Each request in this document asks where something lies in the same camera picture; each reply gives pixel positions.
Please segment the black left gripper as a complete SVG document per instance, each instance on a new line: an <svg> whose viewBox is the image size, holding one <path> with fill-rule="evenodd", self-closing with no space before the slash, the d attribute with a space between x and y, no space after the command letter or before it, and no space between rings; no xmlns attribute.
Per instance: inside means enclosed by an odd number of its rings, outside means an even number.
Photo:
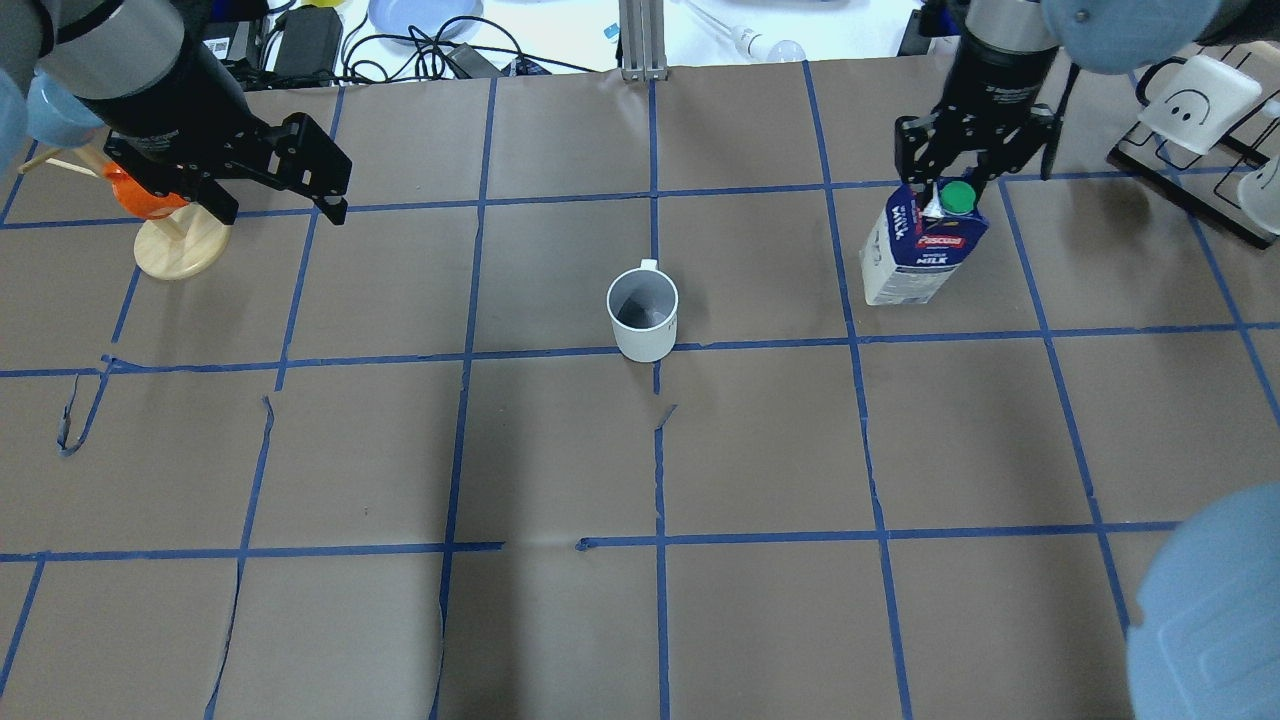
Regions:
<svg viewBox="0 0 1280 720"><path fill-rule="evenodd" d="M310 199L333 224L343 225L353 163L308 114L293 113L271 126L251 111L196 111L174 128L147 128L155 115L108 111L108 155L155 199L175 193L221 224L234 225L238 200L221 181L247 179Z"/></svg>

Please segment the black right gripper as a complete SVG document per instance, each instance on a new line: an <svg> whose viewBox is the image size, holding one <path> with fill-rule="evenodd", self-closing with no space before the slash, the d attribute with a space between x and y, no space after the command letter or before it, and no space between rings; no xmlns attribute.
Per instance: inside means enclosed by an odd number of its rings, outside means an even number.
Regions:
<svg viewBox="0 0 1280 720"><path fill-rule="evenodd" d="M1039 152L1039 178L1053 172L1061 140L1061 115L1043 102L997 102L979 95L970 101L946 97L928 117L893 122L893 164L901 182L924 208L934 187L961 152L977 152L965 181L978 200L987 184L1018 173Z"/></svg>

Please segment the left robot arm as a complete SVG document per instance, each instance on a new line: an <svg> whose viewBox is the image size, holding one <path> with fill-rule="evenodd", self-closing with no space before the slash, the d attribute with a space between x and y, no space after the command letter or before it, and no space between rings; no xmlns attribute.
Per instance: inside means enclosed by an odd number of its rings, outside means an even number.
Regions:
<svg viewBox="0 0 1280 720"><path fill-rule="evenodd" d="M37 74L51 78L111 132L106 154L150 193L174 193L230 225L225 179L308 199L346 222L352 161L310 115L271 126L169 1L5 1L3 160L28 135Z"/></svg>

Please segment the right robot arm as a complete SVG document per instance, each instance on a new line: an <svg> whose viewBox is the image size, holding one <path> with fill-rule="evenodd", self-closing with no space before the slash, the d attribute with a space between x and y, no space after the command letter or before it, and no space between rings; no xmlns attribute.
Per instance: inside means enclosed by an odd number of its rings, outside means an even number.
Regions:
<svg viewBox="0 0 1280 720"><path fill-rule="evenodd" d="M1277 37L1275 1L924 1L957 46L893 164L1005 220L1121 624L1137 719L1277 716L1277 236L1202 200L1140 120L1181 54ZM1215 217L1219 205L1228 220ZM1257 249L1231 222L1266 238Z"/></svg>

